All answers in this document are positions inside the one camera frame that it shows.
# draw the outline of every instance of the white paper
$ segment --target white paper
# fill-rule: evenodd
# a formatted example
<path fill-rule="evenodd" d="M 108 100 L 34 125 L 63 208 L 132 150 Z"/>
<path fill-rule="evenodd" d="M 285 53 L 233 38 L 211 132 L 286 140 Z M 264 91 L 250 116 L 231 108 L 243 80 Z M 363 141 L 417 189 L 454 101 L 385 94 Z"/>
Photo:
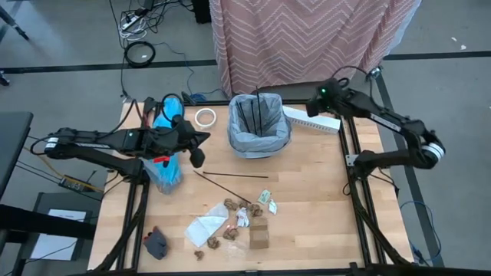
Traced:
<path fill-rule="evenodd" d="M 273 214 L 276 215 L 276 211 L 278 210 L 278 207 L 276 206 L 276 202 L 274 202 L 272 199 L 269 202 L 269 211 Z"/>
<path fill-rule="evenodd" d="M 246 207 L 242 207 L 239 211 L 237 211 L 237 226 L 249 227 L 249 218 L 247 217 Z"/>
<path fill-rule="evenodd" d="M 186 237 L 197 246 L 201 247 L 213 233 L 229 219 L 229 210 L 218 203 L 211 208 L 203 217 L 195 218 L 185 231 Z"/>
<path fill-rule="evenodd" d="M 51 209 L 48 215 L 81 222 L 85 218 L 86 212 Z M 77 238 L 72 237 L 40 234 L 36 246 L 32 250 L 31 258 L 41 258 L 54 251 L 66 248 L 43 259 L 70 261 L 75 250 L 76 241 Z"/>

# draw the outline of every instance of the striped fabric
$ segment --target striped fabric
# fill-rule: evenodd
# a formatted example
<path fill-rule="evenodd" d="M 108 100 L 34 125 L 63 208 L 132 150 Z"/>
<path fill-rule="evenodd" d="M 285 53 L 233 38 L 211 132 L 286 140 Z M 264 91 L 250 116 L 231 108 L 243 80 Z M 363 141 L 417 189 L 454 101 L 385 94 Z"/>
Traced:
<path fill-rule="evenodd" d="M 370 70 L 414 1 L 210 0 L 222 88 L 231 97 L 322 81 L 343 65 Z"/>

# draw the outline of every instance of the wooden tabletop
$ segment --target wooden tabletop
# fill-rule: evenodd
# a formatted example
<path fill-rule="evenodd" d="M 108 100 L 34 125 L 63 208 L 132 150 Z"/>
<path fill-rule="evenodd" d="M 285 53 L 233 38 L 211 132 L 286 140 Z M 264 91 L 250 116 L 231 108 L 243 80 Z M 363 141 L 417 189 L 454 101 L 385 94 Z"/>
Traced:
<path fill-rule="evenodd" d="M 194 115 L 200 108 L 186 108 L 186 118 L 193 122 L 197 130 L 199 128 L 194 123 Z M 142 246 L 138 271 L 347 268 L 348 263 L 353 261 L 363 266 L 351 198 L 341 191 L 348 180 L 339 136 L 292 125 L 292 142 L 277 156 L 240 159 L 234 155 L 227 137 L 228 107 L 210 108 L 216 111 L 217 121 L 212 129 L 207 130 L 211 137 L 201 146 L 206 154 L 206 161 L 198 171 L 268 176 L 267 179 L 233 176 L 209 178 L 251 202 L 256 202 L 264 189 L 272 193 L 272 199 L 278 205 L 277 215 L 263 207 L 264 216 L 268 219 L 269 248 L 249 249 L 248 228 L 240 228 L 239 237 L 235 241 L 225 240 L 222 238 L 225 228 L 223 226 L 215 234 L 221 246 L 212 250 L 204 245 L 199 249 L 204 251 L 204 258 L 202 261 L 196 260 L 193 253 L 198 248 L 184 235 L 186 228 L 194 218 L 204 215 L 224 199 L 231 198 L 236 202 L 239 199 L 201 179 L 193 172 L 189 154 L 180 153 L 183 181 L 170 195 L 160 193 L 153 183 L 150 185 L 143 230 L 143 233 L 147 233 L 157 226 L 167 238 L 168 255 L 158 261 Z M 376 125 L 369 120 L 355 120 L 355 123 L 361 148 L 382 152 Z M 123 128 L 139 126 L 140 120 L 133 109 Z M 373 177 L 368 180 L 381 231 L 403 257 L 412 260 L 393 187 Z M 104 197 L 89 269 L 101 263 L 119 238 L 128 190 L 129 184 L 121 183 Z M 139 202 L 140 190 L 141 188 L 137 191 L 138 200 L 134 209 Z M 229 213 L 230 218 L 234 216 L 234 213 Z M 370 235 L 371 256 L 376 261 L 373 237 L 368 229 L 367 233 Z M 131 262 L 133 243 L 134 233 L 127 246 L 127 266 Z"/>

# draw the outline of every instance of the gray floor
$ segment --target gray floor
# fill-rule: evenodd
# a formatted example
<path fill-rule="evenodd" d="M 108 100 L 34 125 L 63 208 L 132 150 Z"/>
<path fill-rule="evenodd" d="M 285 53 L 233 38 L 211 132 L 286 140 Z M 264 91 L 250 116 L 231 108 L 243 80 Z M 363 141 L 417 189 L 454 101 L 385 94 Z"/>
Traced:
<path fill-rule="evenodd" d="M 11 29 L 0 43 L 0 67 L 107 64 L 121 62 L 114 20 L 108 1 L 37 0 L 0 1 L 7 11 L 20 5 L 15 19 L 31 37 L 24 41 Z M 114 0 L 117 13 L 128 0 Z M 491 2 L 483 0 L 423 0 L 395 54 L 486 51 L 491 49 L 487 27 L 491 23 Z M 198 25 L 183 8 L 170 10 L 152 42 L 168 42 L 186 53 L 189 60 L 213 59 L 212 29 Z M 179 61 L 165 46 L 157 48 L 156 61 Z M 488 62 L 491 58 L 428 61 L 385 61 L 384 79 L 397 112 L 410 114 L 437 130 L 447 147 L 447 156 L 433 170 L 417 170 L 425 202 L 435 215 L 435 227 L 443 244 L 447 267 L 491 270 L 489 256 L 491 208 L 488 183 L 491 159 L 487 156 L 491 138 L 491 94 Z M 219 87 L 215 66 L 195 67 L 191 80 L 194 91 Z M 187 90 L 189 71 L 184 67 L 125 71 L 124 82 L 137 99 L 162 97 Z M 28 110 L 34 115 L 31 134 L 44 136 L 60 127 L 106 130 L 117 123 L 121 99 L 115 71 L 82 71 L 42 74 L 12 74 L 12 85 L 0 87 L 0 110 Z M 307 97 L 312 85 L 276 88 L 285 97 Z M 375 92 L 376 100 L 381 102 Z M 223 99 L 213 94 L 209 99 Z M 394 137 L 381 130 L 384 148 L 395 150 Z M 42 167 L 28 153 L 21 160 Z M 97 169 L 92 183 L 104 181 L 104 169 L 69 160 L 54 162 L 64 173 L 86 179 Z M 391 170 L 400 187 L 400 203 L 410 199 L 401 168 Z M 2 203 L 31 209 L 39 192 L 64 192 L 57 186 L 16 169 Z M 403 212 L 410 240 L 425 255 L 423 235 L 413 207 Z M 9 245 L 0 257 L 0 275 L 12 269 L 18 247 Z M 65 275 L 82 272 L 87 258 L 75 262 L 38 261 L 28 264 L 24 275 Z"/>

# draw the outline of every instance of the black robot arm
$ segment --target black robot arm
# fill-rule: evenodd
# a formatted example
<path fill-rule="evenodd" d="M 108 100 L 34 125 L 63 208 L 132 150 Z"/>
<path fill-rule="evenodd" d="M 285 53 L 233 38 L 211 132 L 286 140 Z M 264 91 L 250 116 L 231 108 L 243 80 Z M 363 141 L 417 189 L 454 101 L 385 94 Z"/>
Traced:
<path fill-rule="evenodd" d="M 310 117 L 329 112 L 347 118 L 368 118 L 404 137 L 407 149 L 389 153 L 361 152 L 354 160 L 354 173 L 359 179 L 366 178 L 377 167 L 406 165 L 431 169 L 445 155 L 445 148 L 435 132 L 427 130 L 421 120 L 411 120 L 379 107 L 367 94 L 345 88 L 335 78 L 317 88 L 307 103 L 307 112 Z"/>
<path fill-rule="evenodd" d="M 82 159 L 115 169 L 122 176 L 129 177 L 140 175 L 143 163 L 139 158 L 172 156 L 184 150 L 191 152 L 193 166 L 201 167 L 205 156 L 198 146 L 208 139 L 209 133 L 195 131 L 191 123 L 180 115 L 172 119 L 172 126 L 155 129 L 142 126 L 113 133 L 62 128 L 49 136 L 44 153 L 52 159 Z M 125 156 L 137 158 L 121 159 L 98 149 L 113 149 Z"/>

